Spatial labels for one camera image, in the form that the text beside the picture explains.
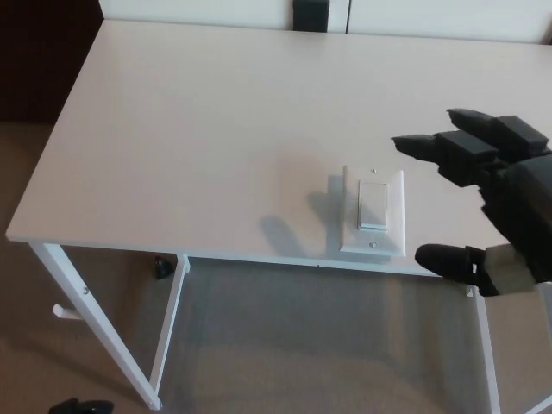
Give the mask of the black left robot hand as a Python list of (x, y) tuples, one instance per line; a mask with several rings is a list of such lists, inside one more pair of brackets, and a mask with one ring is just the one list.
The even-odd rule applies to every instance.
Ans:
[(69, 398), (52, 406), (49, 414), (111, 414), (115, 405), (108, 400), (86, 400)]

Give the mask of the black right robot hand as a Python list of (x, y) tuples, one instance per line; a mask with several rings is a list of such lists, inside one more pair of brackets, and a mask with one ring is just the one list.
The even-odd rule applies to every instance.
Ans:
[(416, 262), (483, 297), (530, 292), (551, 280), (551, 149), (548, 138), (518, 116), (450, 109), (456, 129), (393, 138), (395, 148), (437, 165), (460, 188), (475, 185), (481, 210), (505, 244), (478, 249), (424, 244)]

